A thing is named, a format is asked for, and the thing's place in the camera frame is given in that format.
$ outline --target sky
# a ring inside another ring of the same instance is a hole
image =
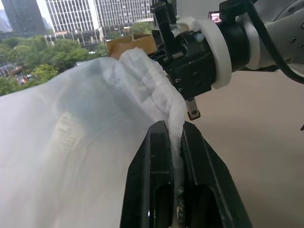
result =
[[[40,13],[42,15],[42,17],[44,17],[47,22],[52,25],[52,21],[51,21],[51,17],[48,13],[48,8],[47,8],[47,4],[45,0],[36,0],[40,9]],[[2,2],[0,0],[0,9],[4,9]]]

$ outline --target skyscraper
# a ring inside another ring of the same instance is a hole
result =
[[[125,25],[153,19],[151,0],[94,0],[100,26]]]
[[[0,31],[3,31],[3,32],[12,31],[8,16],[6,15],[5,10],[3,10],[3,9],[0,9],[0,19],[3,21],[3,23],[1,23],[2,26],[0,28]]]
[[[92,0],[46,0],[55,32],[90,31],[98,28]]]
[[[44,27],[46,27],[46,29],[52,29],[52,26],[47,22],[47,20],[45,18],[42,18],[42,20],[43,20]]]
[[[36,0],[2,0],[2,4],[15,32],[25,36],[46,34]]]

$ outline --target cardboard box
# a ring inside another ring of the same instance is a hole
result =
[[[141,48],[148,55],[157,51],[157,47],[152,35],[134,34],[131,36],[122,37],[107,41],[106,46],[110,57],[119,59],[120,55],[133,48]]]

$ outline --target white cloth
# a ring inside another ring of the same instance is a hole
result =
[[[156,121],[181,167],[186,107],[165,75],[136,48],[0,97],[0,227],[118,228],[128,167]]]

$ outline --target green foliage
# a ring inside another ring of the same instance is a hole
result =
[[[9,80],[6,77],[0,77],[0,96],[18,91],[16,80]]]
[[[58,74],[58,70],[48,64],[42,64],[31,73],[41,83],[45,83]]]
[[[9,78],[0,75],[0,95],[13,93],[47,82],[67,69],[76,65],[76,62],[87,61],[106,55],[106,47],[100,44],[95,54],[80,47],[75,40],[58,39],[55,46],[48,47],[43,36],[30,38],[8,38],[0,44],[0,60],[17,63],[24,67],[24,73],[31,73],[36,79],[19,85],[15,77]]]
[[[96,49],[95,52],[97,52],[99,54],[99,56],[104,56],[104,57],[108,56],[108,50],[107,50],[106,45],[104,43],[98,44],[97,49]]]
[[[20,38],[20,37],[10,37],[7,39],[3,40],[3,43],[10,46],[11,48],[14,48],[15,46],[17,46],[22,40],[24,40],[24,38]]]
[[[133,27],[130,28],[130,34],[151,34],[153,26],[146,22],[135,23]]]
[[[122,37],[122,35],[120,35],[119,32],[109,32],[108,34],[106,34],[107,39],[118,39],[121,37]]]
[[[53,31],[53,29],[52,28],[47,28],[47,34],[48,35],[52,35],[52,34],[54,34],[54,31]]]

